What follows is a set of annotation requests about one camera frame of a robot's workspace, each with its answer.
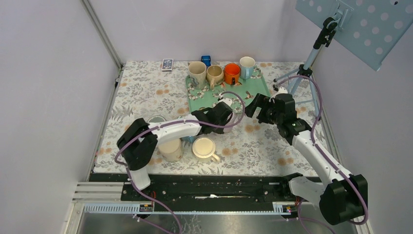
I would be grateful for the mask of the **round beige glazed mug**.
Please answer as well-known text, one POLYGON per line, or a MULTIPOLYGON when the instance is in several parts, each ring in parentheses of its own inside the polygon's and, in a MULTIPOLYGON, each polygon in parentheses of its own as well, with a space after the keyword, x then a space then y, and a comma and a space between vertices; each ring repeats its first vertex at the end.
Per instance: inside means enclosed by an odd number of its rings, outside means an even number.
POLYGON ((212 65, 206 70, 206 80, 209 83, 210 89, 218 86, 224 81, 224 71, 221 66, 212 65))

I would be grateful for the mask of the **orange mug with black handle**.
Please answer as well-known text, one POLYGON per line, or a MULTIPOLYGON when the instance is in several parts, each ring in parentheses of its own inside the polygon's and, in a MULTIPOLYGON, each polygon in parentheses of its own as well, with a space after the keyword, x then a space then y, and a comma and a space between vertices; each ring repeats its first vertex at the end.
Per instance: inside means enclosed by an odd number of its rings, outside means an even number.
POLYGON ((229 63, 224 67, 224 82, 229 85, 236 85, 239 81, 241 68, 235 63, 229 63))

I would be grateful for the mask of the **light blue faceted mug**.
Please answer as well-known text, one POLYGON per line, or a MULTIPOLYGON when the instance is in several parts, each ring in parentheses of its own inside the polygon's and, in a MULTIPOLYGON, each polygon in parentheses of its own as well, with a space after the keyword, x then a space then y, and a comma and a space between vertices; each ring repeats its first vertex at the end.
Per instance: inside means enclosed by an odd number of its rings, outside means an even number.
POLYGON ((242 57, 239 61, 241 67, 240 77, 244 80, 250 79, 256 68, 256 61, 252 57, 242 57))

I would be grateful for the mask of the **beige seahorse print mug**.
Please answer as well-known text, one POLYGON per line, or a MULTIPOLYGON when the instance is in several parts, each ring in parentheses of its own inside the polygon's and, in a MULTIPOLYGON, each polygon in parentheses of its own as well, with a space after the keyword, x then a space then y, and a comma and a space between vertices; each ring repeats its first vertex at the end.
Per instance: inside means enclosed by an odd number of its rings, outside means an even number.
POLYGON ((188 64, 190 84, 196 90, 202 90, 206 85, 207 67, 201 61, 193 61, 188 64))

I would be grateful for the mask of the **lilac mug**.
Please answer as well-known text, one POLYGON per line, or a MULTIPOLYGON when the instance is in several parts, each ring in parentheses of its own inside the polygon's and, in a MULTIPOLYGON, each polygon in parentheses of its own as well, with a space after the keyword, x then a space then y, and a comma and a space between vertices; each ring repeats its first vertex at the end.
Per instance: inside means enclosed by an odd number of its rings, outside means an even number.
POLYGON ((230 118, 228 119, 228 123, 225 125, 225 126, 227 126, 227 128, 223 128, 223 133, 224 134, 229 133, 229 132, 232 131, 233 127, 228 127, 228 126, 233 125, 235 123, 235 121, 236 121, 236 114, 234 112, 232 112, 230 118))

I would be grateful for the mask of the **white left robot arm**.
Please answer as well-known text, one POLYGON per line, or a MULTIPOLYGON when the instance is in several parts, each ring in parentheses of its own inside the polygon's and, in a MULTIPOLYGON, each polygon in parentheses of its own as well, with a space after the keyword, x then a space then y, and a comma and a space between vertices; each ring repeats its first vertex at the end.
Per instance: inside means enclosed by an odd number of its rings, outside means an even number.
POLYGON ((126 161, 130 179, 134 182, 132 194, 139 200, 146 200, 151 194, 150 178, 146 166, 159 144, 183 137, 222 134, 232 117, 232 101, 220 100, 215 107, 193 111, 189 115, 159 123, 148 123, 136 119, 117 141, 120 154, 126 161))

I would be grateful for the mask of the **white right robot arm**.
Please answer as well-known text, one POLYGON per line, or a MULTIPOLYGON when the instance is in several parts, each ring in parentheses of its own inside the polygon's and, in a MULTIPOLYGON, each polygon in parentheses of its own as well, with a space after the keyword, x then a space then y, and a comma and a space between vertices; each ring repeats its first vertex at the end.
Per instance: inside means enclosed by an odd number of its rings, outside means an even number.
POLYGON ((281 198, 287 201, 296 196, 304 198, 318 206, 331 225, 368 216, 367 180, 363 175, 353 175, 319 143, 310 125, 297 116, 291 94, 274 97, 257 94, 246 107, 246 115, 253 117, 257 108, 260 108, 258 122, 275 124, 280 136, 305 157, 321 180, 315 183, 296 175, 280 186, 281 198))

